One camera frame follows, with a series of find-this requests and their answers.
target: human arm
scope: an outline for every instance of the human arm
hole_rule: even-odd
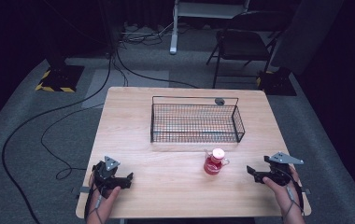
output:
[[[117,199],[117,196],[119,196],[121,187],[116,187],[113,190],[109,189],[106,193],[108,197],[104,198],[100,191],[95,189],[96,186],[92,184],[92,176],[90,178],[90,186],[92,186],[94,191],[90,201],[87,224],[104,224],[110,217],[113,203]]]
[[[299,175],[292,167],[291,173],[291,176],[297,182],[299,180]],[[302,210],[299,206],[299,197],[292,181],[284,187],[278,185],[268,177],[264,177],[263,182],[266,186],[268,186],[268,188],[270,188],[275,193],[276,200],[279,204],[280,212],[283,216],[284,223],[304,224],[305,222],[302,216]],[[288,189],[290,190],[291,196],[294,198],[294,200],[291,200],[291,197],[288,193]]]

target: robotic hand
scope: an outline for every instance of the robotic hand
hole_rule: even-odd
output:
[[[105,156],[105,161],[99,161],[92,168],[94,184],[101,192],[102,196],[107,197],[107,190],[114,189],[120,186],[122,189],[131,187],[131,180],[134,178],[134,173],[130,173],[127,177],[116,177],[119,161],[115,161]]]
[[[274,182],[279,184],[280,186],[285,186],[289,184],[289,182],[293,182],[293,185],[298,193],[300,207],[304,208],[303,195],[302,190],[299,184],[293,179],[291,176],[291,168],[289,167],[289,163],[292,164],[304,164],[302,160],[298,160],[294,157],[286,155],[282,152],[278,152],[272,157],[264,156],[264,161],[270,163],[270,172],[257,172],[250,166],[247,166],[248,173],[253,175],[254,181],[256,183],[262,183],[263,177],[267,176],[272,179]]]

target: white shelf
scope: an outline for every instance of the white shelf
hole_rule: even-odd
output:
[[[231,19],[245,10],[243,5],[180,2],[177,6],[177,14],[182,17]]]

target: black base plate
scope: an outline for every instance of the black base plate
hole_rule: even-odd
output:
[[[74,92],[83,70],[84,66],[78,65],[66,65],[62,69],[50,67],[35,89]]]
[[[289,77],[278,77],[272,72],[260,72],[256,79],[258,89],[267,95],[297,95]]]

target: wire basket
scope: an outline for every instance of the wire basket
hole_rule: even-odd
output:
[[[153,96],[151,142],[239,143],[245,128],[237,103],[238,98]]]

